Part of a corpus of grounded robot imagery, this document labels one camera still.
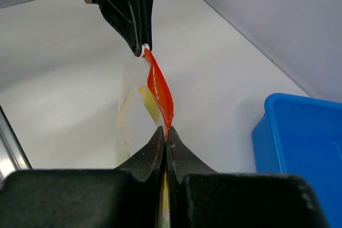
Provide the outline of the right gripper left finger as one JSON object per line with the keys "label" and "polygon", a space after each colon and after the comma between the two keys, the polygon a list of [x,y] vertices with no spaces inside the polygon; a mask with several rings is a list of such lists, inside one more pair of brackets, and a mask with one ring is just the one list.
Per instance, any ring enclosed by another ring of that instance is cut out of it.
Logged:
{"label": "right gripper left finger", "polygon": [[139,182],[145,182],[152,176],[159,177],[162,168],[164,144],[163,127],[157,127],[150,140],[114,170],[128,172]]}

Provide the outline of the clear zip top bag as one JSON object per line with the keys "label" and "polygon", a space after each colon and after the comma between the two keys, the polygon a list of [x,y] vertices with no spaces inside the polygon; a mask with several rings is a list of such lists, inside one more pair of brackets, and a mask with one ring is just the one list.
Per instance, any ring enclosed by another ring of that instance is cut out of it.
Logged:
{"label": "clear zip top bag", "polygon": [[[117,111],[117,164],[123,164],[163,127],[165,142],[174,117],[172,94],[148,44],[142,45],[138,57],[129,57],[124,64],[122,91]],[[141,182],[151,186],[144,202],[156,208],[155,227],[170,227],[165,144],[159,177]]]}

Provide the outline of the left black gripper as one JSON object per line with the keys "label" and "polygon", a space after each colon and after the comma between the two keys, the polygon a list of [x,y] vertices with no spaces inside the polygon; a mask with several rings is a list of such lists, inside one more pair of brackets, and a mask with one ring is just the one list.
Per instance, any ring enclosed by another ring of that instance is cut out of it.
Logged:
{"label": "left black gripper", "polygon": [[153,0],[84,0],[98,4],[105,20],[123,37],[135,56],[142,45],[152,46]]}

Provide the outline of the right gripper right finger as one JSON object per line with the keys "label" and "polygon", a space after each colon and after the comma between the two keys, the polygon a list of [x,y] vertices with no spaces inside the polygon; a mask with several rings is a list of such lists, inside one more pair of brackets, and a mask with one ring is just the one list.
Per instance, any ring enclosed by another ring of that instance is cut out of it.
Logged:
{"label": "right gripper right finger", "polygon": [[219,227],[222,175],[197,157],[170,128],[165,142],[171,227]]}

